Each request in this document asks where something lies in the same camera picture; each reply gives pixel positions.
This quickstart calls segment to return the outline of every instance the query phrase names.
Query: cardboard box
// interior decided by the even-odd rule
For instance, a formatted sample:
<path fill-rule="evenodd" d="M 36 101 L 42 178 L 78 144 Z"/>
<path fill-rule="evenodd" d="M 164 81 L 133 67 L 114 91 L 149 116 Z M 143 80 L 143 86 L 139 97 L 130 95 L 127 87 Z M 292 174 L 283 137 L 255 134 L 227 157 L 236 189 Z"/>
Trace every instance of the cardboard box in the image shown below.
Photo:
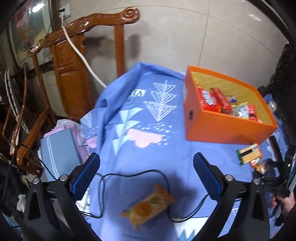
<path fill-rule="evenodd" d="M 197 86 L 208 91 L 216 87 L 225 96 L 233 95 L 239 103 L 248 102 L 248 105 L 255 105 L 257 117 L 262 123 L 204 110 L 200 105 Z M 277 128 L 276 120 L 264 99 L 251 85 L 224 74 L 188 66 L 185 87 L 184 115 L 187 140 L 246 145 L 261 144 Z"/>

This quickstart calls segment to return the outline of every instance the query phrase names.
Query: orange label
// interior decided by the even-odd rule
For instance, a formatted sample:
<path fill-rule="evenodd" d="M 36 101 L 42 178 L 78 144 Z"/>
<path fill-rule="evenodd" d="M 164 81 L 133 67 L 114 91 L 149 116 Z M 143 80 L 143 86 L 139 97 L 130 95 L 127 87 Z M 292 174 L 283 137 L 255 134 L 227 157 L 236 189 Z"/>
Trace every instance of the orange label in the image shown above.
<path fill-rule="evenodd" d="M 134 211 L 139 216 L 148 216 L 151 213 L 151 206 L 147 202 L 140 202 L 134 207 Z"/>

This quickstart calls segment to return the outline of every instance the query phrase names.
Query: white cable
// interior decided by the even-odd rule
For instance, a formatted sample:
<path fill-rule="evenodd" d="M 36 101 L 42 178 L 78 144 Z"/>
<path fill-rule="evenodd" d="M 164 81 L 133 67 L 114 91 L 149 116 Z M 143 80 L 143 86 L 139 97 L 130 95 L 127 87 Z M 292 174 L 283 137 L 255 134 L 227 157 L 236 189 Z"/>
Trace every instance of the white cable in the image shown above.
<path fill-rule="evenodd" d="M 100 78 L 94 73 L 94 71 L 91 69 L 91 67 L 89 66 L 87 60 L 85 59 L 85 57 L 82 55 L 82 53 L 79 52 L 79 50 L 76 48 L 76 46 L 73 44 L 73 42 L 71 41 L 66 28 L 64 27 L 64 12 L 60 13 L 61 18 L 61 27 L 64 31 L 64 34 L 66 36 L 66 39 L 68 40 L 70 46 L 74 49 L 74 51 L 78 54 L 78 56 L 82 59 L 82 61 L 84 62 L 85 66 L 87 67 L 87 69 L 89 70 L 89 72 L 91 73 L 91 75 L 96 79 L 96 81 L 98 81 L 104 88 L 106 88 L 107 86 L 100 80 Z"/>

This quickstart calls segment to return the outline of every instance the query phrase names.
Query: candy wrapper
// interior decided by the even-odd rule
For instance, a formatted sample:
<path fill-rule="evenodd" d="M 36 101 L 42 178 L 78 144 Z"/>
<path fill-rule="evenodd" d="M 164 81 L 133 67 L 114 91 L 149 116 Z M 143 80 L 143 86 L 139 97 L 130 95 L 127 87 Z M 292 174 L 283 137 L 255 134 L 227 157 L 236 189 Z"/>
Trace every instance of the candy wrapper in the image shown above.
<path fill-rule="evenodd" d="M 268 167 L 268 164 L 265 160 L 262 161 L 261 163 L 255 165 L 255 170 L 257 172 L 260 172 L 261 174 L 266 173 L 268 171 L 268 169 L 269 169 L 269 167 Z"/>
<path fill-rule="evenodd" d="M 259 161 L 260 161 L 260 158 L 250 161 L 251 168 L 255 169 L 255 166 Z"/>
<path fill-rule="evenodd" d="M 221 105 L 211 92 L 204 90 L 200 87 L 197 87 L 196 89 L 200 95 L 200 104 L 205 110 L 219 113 L 221 112 Z"/>
<path fill-rule="evenodd" d="M 211 88 L 214 96 L 216 97 L 217 101 L 222 106 L 222 112 L 226 114 L 232 113 L 232 108 L 230 103 L 227 101 L 226 97 L 223 95 L 222 91 L 218 88 Z"/>
<path fill-rule="evenodd" d="M 164 211 L 169 204 L 175 203 L 176 200 L 167 193 L 161 185 L 156 185 L 156 191 L 139 202 L 131 209 L 124 210 L 121 217 L 128 217 L 134 228 L 138 229 L 139 225 L 144 224 L 157 214 Z"/>
<path fill-rule="evenodd" d="M 255 111 L 255 106 L 253 104 L 249 105 L 248 110 L 249 110 L 249 120 L 258 121 L 257 114 Z"/>
<path fill-rule="evenodd" d="M 249 119 L 249 107 L 248 103 L 242 103 L 238 104 L 235 107 L 233 107 L 233 116 L 243 118 L 243 119 Z"/>
<path fill-rule="evenodd" d="M 237 100 L 236 100 L 236 98 L 235 98 L 233 95 L 232 95 L 232 96 L 228 96 L 228 97 L 226 97 L 226 99 L 227 99 L 227 101 L 228 101 L 231 105 L 237 103 Z"/>
<path fill-rule="evenodd" d="M 239 158 L 239 163 L 241 165 L 246 164 L 250 161 L 254 161 L 256 159 L 263 158 L 263 154 L 257 143 L 254 143 L 253 145 L 242 150 L 237 150 L 237 155 Z"/>

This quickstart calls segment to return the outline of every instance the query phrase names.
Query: red candy bar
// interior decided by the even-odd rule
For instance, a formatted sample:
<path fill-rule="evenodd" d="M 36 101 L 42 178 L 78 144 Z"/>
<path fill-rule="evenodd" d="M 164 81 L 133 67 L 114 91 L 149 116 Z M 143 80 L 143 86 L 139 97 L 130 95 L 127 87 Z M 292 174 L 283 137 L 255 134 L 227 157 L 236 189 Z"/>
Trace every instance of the red candy bar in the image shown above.
<path fill-rule="evenodd" d="M 196 89 L 200 95 L 200 104 L 205 110 L 221 112 L 221 105 L 211 92 L 200 87 L 197 87 Z"/>
<path fill-rule="evenodd" d="M 256 111 L 255 111 L 255 106 L 253 104 L 249 105 L 248 110 L 249 110 L 249 120 L 258 121 Z"/>
<path fill-rule="evenodd" d="M 223 95 L 220 89 L 218 88 L 211 88 L 211 91 L 213 91 L 214 96 L 216 97 L 217 101 L 222 106 L 222 112 L 226 114 L 232 113 L 232 108 L 230 103 L 227 101 L 226 97 Z"/>

